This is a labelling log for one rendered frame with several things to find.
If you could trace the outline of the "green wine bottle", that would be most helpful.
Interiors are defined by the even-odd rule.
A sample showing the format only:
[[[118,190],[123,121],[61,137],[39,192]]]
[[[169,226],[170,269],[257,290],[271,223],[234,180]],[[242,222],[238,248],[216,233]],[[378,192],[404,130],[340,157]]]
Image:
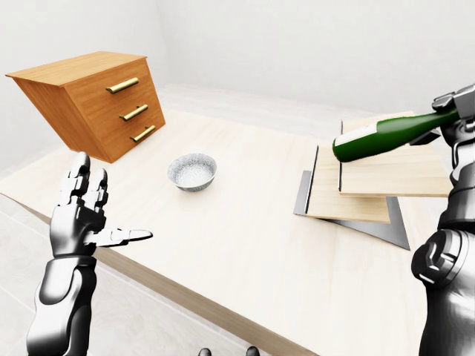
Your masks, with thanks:
[[[334,139],[332,151],[340,162],[352,162],[401,147],[428,131],[459,119],[457,110],[402,116],[373,122]]]

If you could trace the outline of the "wooden cabinet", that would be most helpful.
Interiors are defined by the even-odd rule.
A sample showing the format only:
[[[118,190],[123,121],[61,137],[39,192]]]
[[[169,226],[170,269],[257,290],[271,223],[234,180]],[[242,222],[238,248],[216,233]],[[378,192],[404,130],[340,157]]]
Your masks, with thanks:
[[[145,56],[98,51],[38,67],[9,73],[36,109],[62,141],[73,151],[84,151],[107,162],[84,111],[79,109],[65,89],[67,84]]]

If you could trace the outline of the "wooden cabinet drawer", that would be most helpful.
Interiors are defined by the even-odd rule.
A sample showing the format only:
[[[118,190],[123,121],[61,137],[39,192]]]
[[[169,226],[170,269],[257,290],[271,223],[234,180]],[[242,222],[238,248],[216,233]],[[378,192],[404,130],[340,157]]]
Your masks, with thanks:
[[[137,78],[138,83],[117,93],[107,88]],[[145,104],[145,98],[154,89],[150,88],[150,71],[145,59],[138,59],[100,73],[78,79],[65,86],[76,106],[87,114],[103,108],[131,104],[131,108]]]
[[[105,87],[99,87],[93,96],[85,98],[81,103],[81,109],[92,128],[100,138],[110,131],[116,130],[123,125],[134,125],[135,122],[145,121],[152,114],[157,101],[157,94],[150,82],[140,81],[137,85],[111,94]],[[133,111],[138,105],[148,105],[148,110],[125,122],[119,118]]]
[[[158,131],[166,123],[160,104],[156,103],[152,114],[146,117],[145,121],[135,122],[134,125],[123,125],[116,130],[110,129],[109,133],[102,138],[97,135],[99,142],[105,149],[107,162],[114,162],[122,155],[145,141],[150,135]],[[156,129],[140,142],[133,142],[130,136],[136,136],[144,131],[145,126],[155,125]]]

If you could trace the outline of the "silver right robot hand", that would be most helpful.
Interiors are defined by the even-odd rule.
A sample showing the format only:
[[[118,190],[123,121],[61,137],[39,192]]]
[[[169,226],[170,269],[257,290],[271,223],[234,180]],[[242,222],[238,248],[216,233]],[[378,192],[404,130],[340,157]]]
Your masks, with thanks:
[[[475,84],[435,98],[432,109],[449,116],[449,121],[441,126],[449,146],[475,140]]]

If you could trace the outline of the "grey patterned bowl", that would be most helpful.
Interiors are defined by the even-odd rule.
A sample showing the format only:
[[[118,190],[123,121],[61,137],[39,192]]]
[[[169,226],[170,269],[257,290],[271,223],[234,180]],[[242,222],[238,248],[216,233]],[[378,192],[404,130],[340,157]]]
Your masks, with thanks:
[[[179,189],[197,192],[207,188],[214,180],[217,163],[206,154],[186,154],[176,158],[168,167],[171,182]]]

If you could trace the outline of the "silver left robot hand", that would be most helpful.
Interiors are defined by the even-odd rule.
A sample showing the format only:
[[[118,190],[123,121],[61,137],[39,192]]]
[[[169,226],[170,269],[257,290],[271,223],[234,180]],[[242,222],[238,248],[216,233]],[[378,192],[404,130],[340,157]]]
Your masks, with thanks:
[[[147,240],[147,230],[106,228],[103,207],[108,202],[108,175],[100,168],[91,173],[90,157],[79,152],[62,181],[60,199],[50,221],[54,257],[91,256],[97,247],[127,245]]]

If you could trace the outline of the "wooden wine rack metal base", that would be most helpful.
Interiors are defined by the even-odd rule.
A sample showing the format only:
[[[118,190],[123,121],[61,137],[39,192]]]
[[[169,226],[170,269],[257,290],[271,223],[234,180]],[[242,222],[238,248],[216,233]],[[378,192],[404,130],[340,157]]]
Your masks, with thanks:
[[[378,156],[339,163],[324,142],[299,137],[289,175],[300,188],[290,234],[311,246],[376,245],[416,250],[436,230],[452,185],[433,144],[406,144]]]

